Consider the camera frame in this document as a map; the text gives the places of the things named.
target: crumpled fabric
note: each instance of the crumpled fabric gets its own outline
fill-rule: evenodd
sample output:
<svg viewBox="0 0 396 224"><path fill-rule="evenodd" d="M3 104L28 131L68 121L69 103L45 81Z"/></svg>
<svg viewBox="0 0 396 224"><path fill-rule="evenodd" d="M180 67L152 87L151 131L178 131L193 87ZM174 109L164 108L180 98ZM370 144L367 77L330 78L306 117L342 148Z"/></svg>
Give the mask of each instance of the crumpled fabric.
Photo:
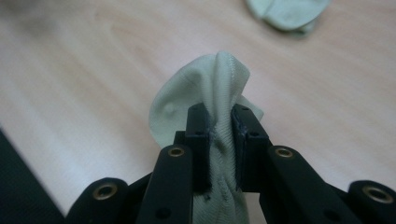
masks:
<svg viewBox="0 0 396 224"><path fill-rule="evenodd" d="M206 55L182 67L164 84L149 112L152 136L160 145L173 144L176 131L186 128L188 108L204 103L212 132L212 189L193 196L193 223L249 223L244 193L236 190L231 110L248 106L258 119L262 111L241 95L249 71L227 52Z"/></svg>
<svg viewBox="0 0 396 224"><path fill-rule="evenodd" d="M280 31L309 35L330 0L247 0L252 14Z"/></svg>

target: grasped cloth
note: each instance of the grasped cloth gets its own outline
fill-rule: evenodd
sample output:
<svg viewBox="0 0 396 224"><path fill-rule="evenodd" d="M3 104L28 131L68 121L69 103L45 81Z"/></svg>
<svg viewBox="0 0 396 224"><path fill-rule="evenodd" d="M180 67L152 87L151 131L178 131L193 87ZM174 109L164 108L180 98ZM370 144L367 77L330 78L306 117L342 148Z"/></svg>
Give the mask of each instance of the grasped cloth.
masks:
<svg viewBox="0 0 396 224"><path fill-rule="evenodd" d="M308 35L330 0L247 0L253 15L291 35Z"/></svg>
<svg viewBox="0 0 396 224"><path fill-rule="evenodd" d="M158 92L149 114L151 134L160 147L185 130L187 111L204 103L210 116L212 190L193 198L193 223L248 223L243 192L235 190L231 110L248 106L258 119L262 111L241 95L249 71L227 52L206 55L181 68Z"/></svg>

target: white towel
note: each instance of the white towel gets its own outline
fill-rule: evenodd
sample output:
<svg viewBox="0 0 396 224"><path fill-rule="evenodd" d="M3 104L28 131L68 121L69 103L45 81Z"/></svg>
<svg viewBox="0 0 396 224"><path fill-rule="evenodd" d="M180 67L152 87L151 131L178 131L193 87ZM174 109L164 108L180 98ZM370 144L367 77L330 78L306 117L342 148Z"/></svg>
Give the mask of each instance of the white towel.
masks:
<svg viewBox="0 0 396 224"><path fill-rule="evenodd" d="M248 223L243 192L235 190L231 110L248 106L258 119L262 111L241 95L249 71L227 52L200 57L181 68L158 92L149 114L152 136L160 147L173 144L176 131L186 128L187 111L204 103L210 116L212 190L194 195L193 223Z"/></svg>

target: wood grain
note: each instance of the wood grain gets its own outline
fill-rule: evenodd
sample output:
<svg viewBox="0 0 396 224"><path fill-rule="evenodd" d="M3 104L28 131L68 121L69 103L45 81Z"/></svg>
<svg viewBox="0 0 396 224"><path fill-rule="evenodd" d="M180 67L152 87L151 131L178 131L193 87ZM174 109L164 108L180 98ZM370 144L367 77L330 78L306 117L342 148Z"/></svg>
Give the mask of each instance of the wood grain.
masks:
<svg viewBox="0 0 396 224"><path fill-rule="evenodd" d="M391 0L335 0L305 39L255 21L240 0L3 0L0 125L66 214L92 181L152 170L156 92L227 50L249 68L244 95L275 144L341 189L358 179L396 189L395 27Z"/></svg>

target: black plastic part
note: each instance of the black plastic part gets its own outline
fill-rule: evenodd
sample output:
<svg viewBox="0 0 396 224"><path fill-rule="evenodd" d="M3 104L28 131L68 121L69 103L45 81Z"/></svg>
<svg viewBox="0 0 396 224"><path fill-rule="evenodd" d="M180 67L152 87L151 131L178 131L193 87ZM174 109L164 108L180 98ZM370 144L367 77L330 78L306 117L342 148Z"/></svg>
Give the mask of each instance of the black plastic part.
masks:
<svg viewBox="0 0 396 224"><path fill-rule="evenodd" d="M396 223L396 192L370 180L353 182L347 203L364 223Z"/></svg>
<svg viewBox="0 0 396 224"><path fill-rule="evenodd" d="M265 176L261 172L260 153L272 144L253 112L234 105L232 111L235 143L236 187L244 192L260 192Z"/></svg>
<svg viewBox="0 0 396 224"><path fill-rule="evenodd" d="M90 184L71 207L65 223L116 223L128 193L128 185L116 178Z"/></svg>
<svg viewBox="0 0 396 224"><path fill-rule="evenodd" d="M161 150L136 223L191 223L192 152L172 145Z"/></svg>
<svg viewBox="0 0 396 224"><path fill-rule="evenodd" d="M361 223L296 150L270 147L262 158L289 216L287 223Z"/></svg>
<svg viewBox="0 0 396 224"><path fill-rule="evenodd" d="M135 181L128 187L128 193L122 206L117 223L134 224L140 211L140 205L151 179L151 173Z"/></svg>
<svg viewBox="0 0 396 224"><path fill-rule="evenodd" d="M209 165L209 132L209 115L205 105L200 103L191 106L187 117L184 145L189 147L193 153L193 190L196 192L209 191L212 187Z"/></svg>
<svg viewBox="0 0 396 224"><path fill-rule="evenodd" d="M1 131L0 223L64 223L64 216Z"/></svg>

